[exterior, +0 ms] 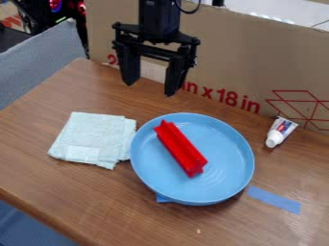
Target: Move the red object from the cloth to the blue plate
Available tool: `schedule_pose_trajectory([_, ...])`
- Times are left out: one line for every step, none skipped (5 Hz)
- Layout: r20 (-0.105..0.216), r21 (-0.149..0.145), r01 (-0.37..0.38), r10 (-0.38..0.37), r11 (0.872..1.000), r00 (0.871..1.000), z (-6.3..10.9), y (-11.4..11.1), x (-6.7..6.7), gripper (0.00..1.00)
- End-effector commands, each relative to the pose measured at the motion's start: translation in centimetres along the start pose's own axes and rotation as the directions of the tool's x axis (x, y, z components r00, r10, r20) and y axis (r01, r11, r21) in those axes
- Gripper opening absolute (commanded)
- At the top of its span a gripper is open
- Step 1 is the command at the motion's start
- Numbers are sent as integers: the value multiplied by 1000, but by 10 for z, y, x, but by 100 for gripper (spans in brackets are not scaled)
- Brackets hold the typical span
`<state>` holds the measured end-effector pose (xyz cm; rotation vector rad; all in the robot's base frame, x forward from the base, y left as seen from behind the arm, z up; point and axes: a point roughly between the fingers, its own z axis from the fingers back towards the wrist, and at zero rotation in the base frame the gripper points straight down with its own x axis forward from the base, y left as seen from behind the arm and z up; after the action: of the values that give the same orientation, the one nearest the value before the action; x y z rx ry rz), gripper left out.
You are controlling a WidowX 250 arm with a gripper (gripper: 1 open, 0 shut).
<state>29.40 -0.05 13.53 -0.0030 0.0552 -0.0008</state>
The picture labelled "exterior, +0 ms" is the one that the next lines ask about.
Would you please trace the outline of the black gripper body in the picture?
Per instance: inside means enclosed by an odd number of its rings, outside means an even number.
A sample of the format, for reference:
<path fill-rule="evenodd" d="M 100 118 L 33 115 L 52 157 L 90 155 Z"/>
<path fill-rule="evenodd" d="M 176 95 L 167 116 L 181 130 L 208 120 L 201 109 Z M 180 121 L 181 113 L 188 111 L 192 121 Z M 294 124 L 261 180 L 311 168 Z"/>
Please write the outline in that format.
<path fill-rule="evenodd" d="M 187 11 L 180 0 L 138 0 L 136 24 L 116 22 L 113 49 L 122 43 L 134 48 L 141 57 L 169 62 L 169 58 L 185 56 L 188 66 L 195 65 L 200 40 L 180 32 L 180 15 L 197 12 L 200 5 Z"/>

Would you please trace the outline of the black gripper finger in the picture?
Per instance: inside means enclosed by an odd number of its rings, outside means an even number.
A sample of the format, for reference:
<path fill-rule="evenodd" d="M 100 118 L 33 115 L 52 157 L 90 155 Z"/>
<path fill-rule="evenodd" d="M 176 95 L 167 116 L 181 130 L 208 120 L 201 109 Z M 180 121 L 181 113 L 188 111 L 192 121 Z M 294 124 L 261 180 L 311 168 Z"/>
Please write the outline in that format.
<path fill-rule="evenodd" d="M 188 59 L 185 56 L 169 58 L 165 69 L 164 94 L 172 96 L 180 89 L 188 70 Z"/>
<path fill-rule="evenodd" d="M 120 43 L 116 46 L 116 57 L 121 80 L 130 86 L 140 79 L 140 55 L 132 46 Z"/>

